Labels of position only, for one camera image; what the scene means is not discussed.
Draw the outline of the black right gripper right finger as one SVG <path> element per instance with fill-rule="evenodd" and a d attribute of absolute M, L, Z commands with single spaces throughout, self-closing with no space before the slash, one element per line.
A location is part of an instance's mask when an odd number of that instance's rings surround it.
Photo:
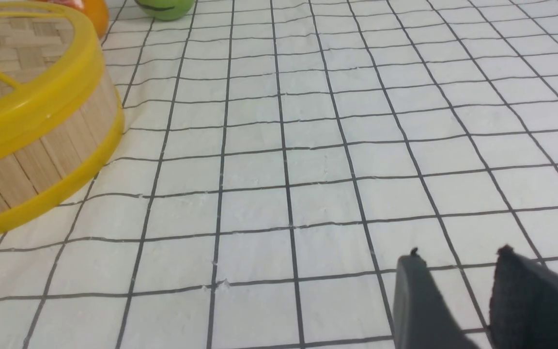
<path fill-rule="evenodd" d="M 516 254 L 497 252 L 489 332 L 496 349 L 558 349 L 558 274 Z"/>

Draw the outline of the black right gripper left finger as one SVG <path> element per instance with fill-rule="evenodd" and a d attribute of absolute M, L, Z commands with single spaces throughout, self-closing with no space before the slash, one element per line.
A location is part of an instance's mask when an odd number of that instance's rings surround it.
<path fill-rule="evenodd" d="M 397 260 L 393 326 L 397 349 L 478 347 L 454 320 L 416 247 Z"/>

